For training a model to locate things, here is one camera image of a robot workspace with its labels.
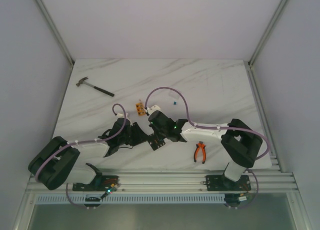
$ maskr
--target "white wall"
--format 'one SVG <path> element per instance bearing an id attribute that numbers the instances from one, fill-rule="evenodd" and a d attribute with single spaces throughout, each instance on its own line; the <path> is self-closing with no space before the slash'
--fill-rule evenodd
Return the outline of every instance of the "white wall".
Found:
<path id="1" fill-rule="evenodd" d="M 77 58 L 249 60 L 280 0 L 44 0 Z"/>
<path id="2" fill-rule="evenodd" d="M 69 65 L 33 0 L 0 0 L 1 229 L 10 230 L 28 163 L 51 137 Z"/>
<path id="3" fill-rule="evenodd" d="M 320 0 L 290 0 L 255 70 L 285 168 L 320 229 Z"/>

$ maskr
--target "robotic arm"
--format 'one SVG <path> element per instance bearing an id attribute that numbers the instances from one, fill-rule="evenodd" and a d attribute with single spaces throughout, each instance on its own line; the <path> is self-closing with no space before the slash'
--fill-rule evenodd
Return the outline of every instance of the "robotic arm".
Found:
<path id="1" fill-rule="evenodd" d="M 173 142 L 221 143 L 232 158 L 221 179 L 226 188 L 232 190 L 232 186 L 240 179 L 243 172 L 254 165 L 262 145 L 262 139 L 255 134 L 223 129 L 223 127 L 250 129 L 239 119 L 232 119 L 230 123 L 220 125 L 200 124 L 201 126 L 218 127 L 213 130 L 196 128 L 187 119 L 173 121 L 164 115 L 158 106 L 148 108 L 147 112 L 149 126 L 154 130 L 151 135 L 145 134 L 137 123 L 132 123 L 130 119 L 124 118 L 124 115 L 117 114 L 118 119 L 112 129 L 105 131 L 99 138 L 106 139 L 112 136 L 124 125 L 116 137 L 107 140 L 101 148 L 80 148 L 79 150 L 74 147 L 66 148 L 48 162 L 41 170 L 38 179 L 49 190 L 58 188 L 64 182 L 97 186 L 102 174 L 95 166 L 87 163 L 89 158 L 108 157 L 116 153 L 119 146 L 123 144 L 136 146 L 145 141 L 148 141 L 152 149 L 156 150 L 165 144 L 164 139 L 167 138 Z M 31 161 L 29 171 L 35 175 L 46 159 L 67 144 L 62 137 L 53 138 Z"/>
<path id="2" fill-rule="evenodd" d="M 250 129 L 241 120 L 232 119 L 230 123 L 220 125 L 199 124 L 206 127 L 218 126 L 217 130 L 200 129 L 194 127 L 186 119 L 179 119 L 174 122 L 160 112 L 157 106 L 153 108 L 157 110 L 151 111 L 152 114 L 148 118 L 150 127 L 154 130 L 154 138 L 151 141 L 154 142 L 155 140 L 155 142 L 162 143 L 164 138 L 168 138 L 173 142 L 203 141 L 221 143 L 232 158 L 223 174 L 227 178 L 226 182 L 228 180 L 232 182 L 238 181 L 247 168 L 253 167 L 263 142 L 262 139 L 247 132 L 220 129 L 220 127 Z"/>

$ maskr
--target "wire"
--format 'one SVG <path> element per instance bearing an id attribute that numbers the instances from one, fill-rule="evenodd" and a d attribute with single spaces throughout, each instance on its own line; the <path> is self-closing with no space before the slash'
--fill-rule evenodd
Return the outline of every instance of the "wire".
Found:
<path id="1" fill-rule="evenodd" d="M 120 147 L 119 149 L 133 149 L 133 147 Z"/>
<path id="2" fill-rule="evenodd" d="M 261 138 L 265 141 L 265 143 L 266 143 L 266 150 L 264 151 L 264 153 L 262 153 L 260 156 L 258 156 L 255 160 L 261 159 L 261 158 L 263 158 L 265 155 L 268 154 L 268 152 L 269 152 L 269 150 L 270 150 L 270 142 L 269 142 L 269 140 L 268 140 L 264 135 L 262 135 L 262 134 L 260 134 L 260 133 L 258 133 L 258 132 L 256 132 L 256 131 L 254 131 L 254 130 L 244 129 L 244 128 L 236 128 L 236 127 L 220 127 L 220 128 L 218 129 L 218 127 L 201 126 L 201 125 L 197 125 L 196 123 L 194 123 L 194 122 L 191 120 L 191 118 L 190 118 L 190 115 L 189 115 L 189 107 L 188 107 L 188 104 L 187 104 L 187 101 L 186 101 L 185 97 L 184 97 L 179 91 L 177 91 L 176 89 L 173 89 L 173 88 L 170 88 L 170 87 L 159 87 L 159 88 L 154 89 L 153 91 L 150 92 L 150 94 L 147 96 L 147 98 L 146 98 L 146 100 L 145 100 L 145 104 L 144 104 L 144 108 L 145 108 L 145 109 L 147 109 L 148 100 L 149 100 L 150 96 L 151 96 L 154 92 L 156 92 L 157 90 L 160 90 L 160 89 L 169 89 L 169 90 L 177 93 L 177 94 L 182 98 L 182 100 L 183 100 L 183 102 L 184 102 L 184 105 L 185 105 L 186 118 L 187 118 L 187 120 L 189 121 L 189 123 L 190 123 L 192 126 L 194 126 L 195 128 L 200 128 L 200 129 L 212 129 L 212 130 L 219 130 L 219 129 L 220 129 L 220 130 L 237 130 L 237 131 L 243 131 L 243 132 L 248 132 L 248 133 L 251 133 L 251 134 L 258 135 L 259 137 L 261 137 Z M 247 170 L 249 173 L 252 173 L 253 177 L 255 178 L 255 181 L 256 181 L 256 194 L 255 194 L 254 198 L 252 199 L 252 201 L 251 201 L 249 204 L 247 204 L 247 205 L 245 205 L 245 206 L 243 206 L 243 207 L 235 208 L 235 209 L 244 209 L 244 208 L 247 208 L 250 204 L 252 204 L 252 203 L 255 201 L 256 196 L 257 196 L 258 193 L 259 193 L 259 183 L 258 183 L 258 179 L 257 179 L 256 175 L 254 174 L 254 172 L 253 172 L 252 170 L 250 170 L 250 169 L 246 169 L 246 170 Z"/>
<path id="3" fill-rule="evenodd" d="M 247 207 L 249 207 L 257 198 L 257 195 L 259 193 L 259 182 L 258 182 L 258 179 L 256 177 L 256 175 L 254 174 L 254 172 L 251 170 L 251 169 L 247 169 L 248 173 L 251 173 L 255 179 L 255 183 L 256 183 L 256 193 L 255 195 L 253 196 L 253 199 L 251 200 L 250 203 L 244 205 L 244 206 L 240 206 L 240 207 L 231 207 L 228 203 L 225 203 L 225 205 L 230 208 L 230 209 L 245 209 Z"/>
<path id="4" fill-rule="evenodd" d="M 116 132 L 115 134 L 113 134 L 112 136 L 110 137 L 107 137 L 105 139 L 100 139 L 100 140 L 85 140 L 85 141 L 80 141 L 78 143 L 74 142 L 74 143 L 71 143 L 71 144 L 67 144 L 65 146 L 63 146 L 62 148 L 58 149 L 55 153 L 53 153 L 49 158 L 47 158 L 47 160 L 44 161 L 43 164 L 41 164 L 41 166 L 39 167 L 38 171 L 36 172 L 35 174 L 35 180 L 37 182 L 39 182 L 39 174 L 41 173 L 41 171 L 44 169 L 44 167 L 48 164 L 48 162 L 50 162 L 57 154 L 61 153 L 63 150 L 65 150 L 66 148 L 70 147 L 70 146 L 73 146 L 73 145 L 76 145 L 76 144 L 91 144 L 91 143 L 100 143 L 100 142 L 104 142 L 104 141 L 107 141 L 107 140 L 110 140 L 112 138 L 114 138 L 115 136 L 117 136 L 119 133 L 121 133 L 121 131 L 124 129 L 125 127 L 125 124 L 126 124 L 126 111 L 124 109 L 124 107 L 120 104 L 114 104 L 112 106 L 112 111 L 113 113 L 115 114 L 115 111 L 114 111 L 114 108 L 115 106 L 120 106 L 120 108 L 122 109 L 123 111 L 123 115 L 124 115 L 124 121 L 123 121 L 123 124 L 121 126 L 121 128 L 119 129 L 118 132 Z"/>
<path id="5" fill-rule="evenodd" d="M 209 127 L 209 126 L 201 126 L 201 125 L 197 125 L 196 123 L 194 123 L 191 118 L 190 118 L 190 115 L 189 115 L 189 108 L 188 108 L 188 104 L 187 104 L 187 101 L 185 99 L 185 97 L 179 92 L 177 91 L 176 89 L 173 89 L 173 88 L 170 88 L 170 87 L 159 87 L 159 88 L 156 88 L 154 89 L 153 91 L 150 92 L 150 94 L 147 96 L 146 100 L 145 100 L 145 104 L 144 104 L 144 108 L 147 109 L 147 104 L 148 104 L 148 100 L 150 98 L 150 96 L 156 92 L 157 90 L 160 90 L 160 89 L 169 89 L 169 90 L 172 90 L 174 91 L 175 93 L 177 93 L 178 95 L 180 95 L 180 97 L 182 98 L 182 100 L 184 101 L 184 105 L 185 105 L 185 110 L 186 110 L 186 118 L 188 119 L 189 123 L 194 126 L 195 128 L 199 128 L 199 129 L 212 129 L 212 130 L 218 130 L 218 127 Z M 258 135 L 260 138 L 262 138 L 265 143 L 266 143 L 266 151 L 261 154 L 260 156 L 258 156 L 255 160 L 258 160 L 258 159 L 261 159 L 262 157 L 264 157 L 265 155 L 268 154 L 269 150 L 270 150 L 270 142 L 268 141 L 268 139 L 262 135 L 261 133 L 258 133 L 254 130 L 251 130 L 251 129 L 244 129 L 244 128 L 236 128 L 236 127 L 220 127 L 219 129 L 221 130 L 238 130 L 238 131 L 243 131 L 243 132 L 248 132 L 248 133 L 251 133 L 251 134 L 255 134 L 255 135 Z"/>
<path id="6" fill-rule="evenodd" d="M 66 199 L 68 200 L 68 202 L 71 205 L 73 205 L 73 206 L 75 206 L 77 208 L 88 209 L 89 210 L 90 209 L 89 207 L 86 207 L 86 206 L 83 206 L 83 205 L 79 205 L 79 204 L 75 204 L 74 202 L 72 202 L 72 200 L 71 200 L 71 198 L 70 198 L 70 196 L 68 194 L 68 186 L 69 186 L 69 184 L 66 184 L 66 186 L 65 186 L 65 195 L 66 195 Z"/>
<path id="7" fill-rule="evenodd" d="M 122 126 L 121 126 L 121 128 L 120 128 L 120 130 L 119 130 L 118 132 L 116 132 L 116 133 L 113 134 L 112 136 L 107 137 L 107 138 L 105 138 L 105 139 L 101 139 L 101 140 L 85 140 L 85 141 L 80 141 L 80 142 L 78 142 L 78 143 L 74 142 L 74 143 L 67 144 L 67 145 L 63 146 L 62 148 L 58 149 L 55 153 L 53 153 L 53 154 L 52 154 L 47 160 L 45 160 L 44 163 L 39 167 L 39 169 L 38 169 L 38 171 L 36 172 L 35 177 L 34 177 L 35 180 L 36 180 L 37 182 L 39 182 L 39 174 L 41 173 L 41 171 L 43 170 L 43 168 L 48 164 L 48 162 L 49 162 L 50 160 L 52 160 L 57 154 L 61 153 L 61 152 L 62 152 L 63 150 L 65 150 L 66 148 L 68 148 L 68 147 L 70 147 L 70 146 L 73 146 L 73 145 L 76 145 L 76 144 L 91 144 L 91 143 L 96 143 L 96 142 L 97 142 L 97 143 L 100 143 L 100 142 L 107 141 L 107 140 L 112 139 L 112 138 L 114 138 L 115 136 L 117 136 L 117 135 L 124 129 L 124 127 L 125 127 L 127 115 L 126 115 L 126 111 L 125 111 L 124 107 L 123 107 L 121 104 L 118 104 L 118 103 L 117 103 L 117 104 L 114 104 L 114 105 L 112 106 L 112 111 L 113 111 L 113 113 L 114 113 L 115 115 L 117 115 L 117 114 L 115 113 L 115 111 L 114 111 L 114 108 L 115 108 L 116 106 L 119 106 L 119 107 L 122 109 L 123 115 L 124 115 L 123 124 L 122 124 Z M 78 207 L 78 208 L 82 208 L 82 209 L 87 209 L 87 210 L 89 210 L 89 209 L 90 209 L 89 207 L 82 206 L 82 205 L 79 205 L 79 204 L 75 204 L 74 202 L 72 202 L 72 200 L 71 200 L 71 198 L 70 198 L 70 196 L 69 196 L 69 194 L 68 194 L 68 186 L 69 186 L 69 184 L 67 183 L 67 184 L 66 184 L 66 187 L 65 187 L 65 195 L 66 195 L 66 198 L 67 198 L 68 202 L 69 202 L 71 205 L 76 206 L 76 207 Z"/>
<path id="8" fill-rule="evenodd" d="M 118 183 L 118 179 L 107 179 L 105 180 L 102 185 L 106 185 L 106 184 L 117 184 Z"/>

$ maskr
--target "white marble table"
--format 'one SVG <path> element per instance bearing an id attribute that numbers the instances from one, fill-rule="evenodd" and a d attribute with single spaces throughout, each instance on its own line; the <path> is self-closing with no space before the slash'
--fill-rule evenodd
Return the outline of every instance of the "white marble table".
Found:
<path id="1" fill-rule="evenodd" d="M 76 87 L 83 77 L 88 82 L 115 94 L 109 97 L 86 85 Z M 111 128 L 116 118 L 111 111 L 120 103 L 134 122 L 147 134 L 152 133 L 148 117 L 139 117 L 136 103 L 145 102 L 155 88 L 169 86 L 187 99 L 190 116 L 197 123 L 228 123 L 239 118 L 262 133 L 262 127 L 250 88 L 244 62 L 241 60 L 208 59 L 78 59 L 70 78 L 54 136 L 70 142 L 89 140 Z M 186 118 L 181 98 L 169 90 L 152 95 L 149 106 L 157 104 L 173 120 Z M 153 151 L 143 143 L 133 149 L 119 149 L 110 157 L 92 159 L 105 169 L 208 169 L 223 170 L 230 160 L 221 145 L 206 144 L 206 163 L 202 154 L 194 163 L 196 142 L 166 144 Z M 265 143 L 260 153 L 265 151 Z M 269 155 L 256 161 L 254 169 L 271 167 Z"/>

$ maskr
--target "vent grille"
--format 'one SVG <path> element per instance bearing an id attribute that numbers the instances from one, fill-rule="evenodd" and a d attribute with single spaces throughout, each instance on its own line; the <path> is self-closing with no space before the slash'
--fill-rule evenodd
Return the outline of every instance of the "vent grille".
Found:
<path id="1" fill-rule="evenodd" d="M 88 197 L 101 195 L 70 194 L 71 200 L 76 204 L 97 204 L 85 202 Z M 104 198 L 101 204 L 223 204 L 224 194 L 115 194 Z M 36 204 L 68 204 L 64 194 L 40 194 Z"/>

